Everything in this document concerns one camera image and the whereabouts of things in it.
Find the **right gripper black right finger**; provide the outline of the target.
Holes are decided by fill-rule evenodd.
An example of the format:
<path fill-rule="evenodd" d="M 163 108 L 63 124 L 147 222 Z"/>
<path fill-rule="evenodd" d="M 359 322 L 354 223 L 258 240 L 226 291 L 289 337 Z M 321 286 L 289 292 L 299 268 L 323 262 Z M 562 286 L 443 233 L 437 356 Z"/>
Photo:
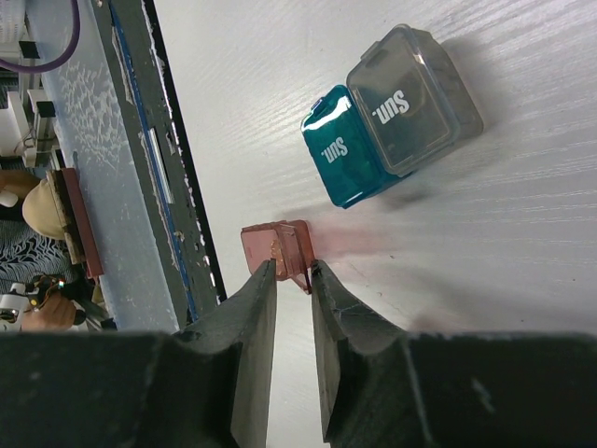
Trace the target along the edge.
<path fill-rule="evenodd" d="M 592 447 L 596 339 L 404 330 L 312 266 L 322 433 L 333 447 Z"/>

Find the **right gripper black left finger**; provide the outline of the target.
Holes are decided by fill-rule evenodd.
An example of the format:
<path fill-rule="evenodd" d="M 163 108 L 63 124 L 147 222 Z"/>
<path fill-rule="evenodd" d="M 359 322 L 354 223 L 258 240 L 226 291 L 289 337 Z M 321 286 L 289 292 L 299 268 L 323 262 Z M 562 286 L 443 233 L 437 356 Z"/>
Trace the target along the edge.
<path fill-rule="evenodd" d="M 5 447 L 262 447 L 276 321 L 273 261 L 174 334 L 1 338 Z"/>

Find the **red pill box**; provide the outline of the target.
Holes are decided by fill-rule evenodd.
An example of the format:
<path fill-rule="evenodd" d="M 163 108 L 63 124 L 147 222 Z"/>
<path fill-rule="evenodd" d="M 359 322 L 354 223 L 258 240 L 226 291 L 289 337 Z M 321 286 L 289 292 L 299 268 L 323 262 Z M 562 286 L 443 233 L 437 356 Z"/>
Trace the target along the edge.
<path fill-rule="evenodd" d="M 263 261 L 274 260 L 276 280 L 292 280 L 306 294 L 312 293 L 309 270 L 315 260 L 308 223 L 281 220 L 241 230 L 248 270 L 254 273 Z"/>

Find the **teal pill box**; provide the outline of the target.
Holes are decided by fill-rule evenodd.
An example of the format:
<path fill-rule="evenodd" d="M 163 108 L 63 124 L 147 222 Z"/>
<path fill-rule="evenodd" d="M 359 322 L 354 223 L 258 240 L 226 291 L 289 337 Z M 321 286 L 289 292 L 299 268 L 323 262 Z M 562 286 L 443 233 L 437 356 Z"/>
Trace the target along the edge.
<path fill-rule="evenodd" d="M 344 85 L 310 108 L 300 130 L 330 201 L 347 209 L 405 180 L 390 174 Z"/>

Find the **grey pill box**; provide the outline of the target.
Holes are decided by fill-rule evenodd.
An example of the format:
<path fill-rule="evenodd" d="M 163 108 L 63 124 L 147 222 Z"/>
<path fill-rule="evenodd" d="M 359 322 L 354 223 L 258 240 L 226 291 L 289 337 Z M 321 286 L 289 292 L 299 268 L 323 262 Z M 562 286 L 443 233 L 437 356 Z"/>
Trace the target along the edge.
<path fill-rule="evenodd" d="M 408 175 L 483 132 L 447 51 L 430 33 L 407 24 L 369 47 L 346 86 L 392 175 Z"/>

